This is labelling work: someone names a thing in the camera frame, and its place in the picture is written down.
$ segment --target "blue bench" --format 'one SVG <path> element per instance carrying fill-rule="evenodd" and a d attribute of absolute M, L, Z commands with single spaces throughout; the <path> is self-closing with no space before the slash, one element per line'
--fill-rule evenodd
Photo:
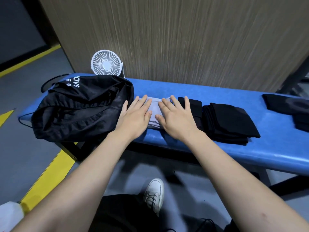
<path fill-rule="evenodd" d="M 92 74 L 74 75 L 91 76 Z M 73 74 L 68 75 L 63 80 L 72 76 Z M 134 85 L 135 96 L 144 94 L 157 98 L 167 98 L 170 95 L 188 96 L 202 101 L 203 105 L 208 105 L 210 102 L 224 103 L 245 109 L 255 123 L 261 138 L 251 138 L 246 146 L 217 143 L 218 146 L 239 162 L 309 176 L 309 133 L 294 128 L 291 116 L 267 110 L 261 97 L 262 92 L 127 79 Z M 24 115 L 34 112 L 46 94 L 47 92 L 43 93 L 28 106 L 20 114 L 20 119 L 29 121 L 31 114 Z M 162 130 L 147 129 L 135 141 L 189 152 L 182 142 L 173 139 Z"/>

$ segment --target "hand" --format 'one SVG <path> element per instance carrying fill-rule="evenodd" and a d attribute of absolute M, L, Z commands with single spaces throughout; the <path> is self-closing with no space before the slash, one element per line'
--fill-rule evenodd
<path fill-rule="evenodd" d="M 122 106 L 115 131 L 127 136 L 130 142 L 138 138 L 148 126 L 152 111 L 148 111 L 151 99 L 145 103 L 146 99 L 147 95 L 144 95 L 141 100 L 137 96 L 129 109 L 127 109 L 128 101 L 125 101 Z"/>
<path fill-rule="evenodd" d="M 188 97 L 184 97 L 185 109 L 183 109 L 175 96 L 172 95 L 171 100 L 175 106 L 168 99 L 162 98 L 159 107 L 165 118 L 160 115 L 156 115 L 155 118 L 170 136 L 185 142 L 188 136 L 198 132 L 199 129 L 193 119 Z"/>

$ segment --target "left hand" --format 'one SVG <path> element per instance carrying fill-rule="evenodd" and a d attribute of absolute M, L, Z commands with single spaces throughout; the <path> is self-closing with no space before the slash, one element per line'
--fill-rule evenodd
<path fill-rule="evenodd" d="M 148 111 L 151 99 L 145 103 L 146 99 L 147 95 L 141 100 L 137 96 L 128 109 L 128 101 L 122 106 L 115 131 L 127 136 L 130 142 L 138 138 L 148 126 L 152 111 Z"/>

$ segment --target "finger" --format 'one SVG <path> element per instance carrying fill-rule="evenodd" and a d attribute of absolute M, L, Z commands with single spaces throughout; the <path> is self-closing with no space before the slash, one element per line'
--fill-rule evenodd
<path fill-rule="evenodd" d="M 166 122 L 163 116 L 156 114 L 155 118 L 157 119 L 157 121 L 159 122 L 159 124 L 161 124 L 163 127 L 165 127 Z"/>
<path fill-rule="evenodd" d="M 124 104 L 122 105 L 122 110 L 121 110 L 120 116 L 122 116 L 122 115 L 124 115 L 126 113 L 127 107 L 128 107 L 128 101 L 126 100 L 124 102 Z"/>
<path fill-rule="evenodd" d="M 129 111 L 129 110 L 132 110 L 132 109 L 135 107 L 135 105 L 137 104 L 138 101 L 139 101 L 139 96 L 136 96 L 136 98 L 134 99 L 134 101 L 131 103 L 131 105 L 130 105 L 128 111 Z"/>
<path fill-rule="evenodd" d="M 187 96 L 184 97 L 184 109 L 186 111 L 191 111 L 190 109 L 190 101 Z"/>
<path fill-rule="evenodd" d="M 144 112 L 148 111 L 150 105 L 151 105 L 152 99 L 149 99 L 147 102 L 144 103 L 144 105 L 141 107 Z"/>
<path fill-rule="evenodd" d="M 146 125 L 148 125 L 150 118 L 151 118 L 151 115 L 152 115 L 152 111 L 147 111 L 145 113 L 144 121 L 145 121 Z"/>
<path fill-rule="evenodd" d="M 177 109 L 183 109 L 182 105 L 181 105 L 180 102 L 175 98 L 174 95 L 171 95 L 171 99 L 172 99 L 172 101 L 173 101 L 173 103 L 174 103 L 174 105 L 175 105 L 175 107 L 176 107 Z"/>
<path fill-rule="evenodd" d="M 142 105 L 144 105 L 145 101 L 147 100 L 147 95 L 145 94 L 135 105 L 135 109 L 140 109 Z"/>
<path fill-rule="evenodd" d="M 164 103 L 165 106 L 168 107 L 171 111 L 175 110 L 175 106 L 169 101 L 169 99 L 162 98 L 162 102 Z"/>
<path fill-rule="evenodd" d="M 165 106 L 163 102 L 159 102 L 158 106 L 159 106 L 161 112 L 164 114 L 164 116 L 166 116 L 168 114 L 168 112 L 170 111 L 170 109 L 168 109 L 168 107 Z"/>

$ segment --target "stack of black cloth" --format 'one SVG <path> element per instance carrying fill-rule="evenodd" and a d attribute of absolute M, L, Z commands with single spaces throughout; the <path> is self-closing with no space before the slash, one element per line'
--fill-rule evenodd
<path fill-rule="evenodd" d="M 276 94 L 262 95 L 268 110 L 292 115 L 296 129 L 309 132 L 309 100 Z"/>
<path fill-rule="evenodd" d="M 184 98 L 179 97 L 178 101 L 181 104 L 181 106 L 185 108 Z M 202 123 L 202 113 L 203 113 L 202 102 L 199 100 L 194 100 L 194 99 L 189 99 L 189 102 L 190 102 L 190 109 L 191 109 L 191 113 L 193 115 L 195 124 L 199 130 L 202 130 L 204 132 L 203 123 Z"/>
<path fill-rule="evenodd" d="M 231 105 L 203 106 L 202 123 L 205 133 L 217 142 L 245 146 L 248 137 L 261 137 L 245 110 Z"/>

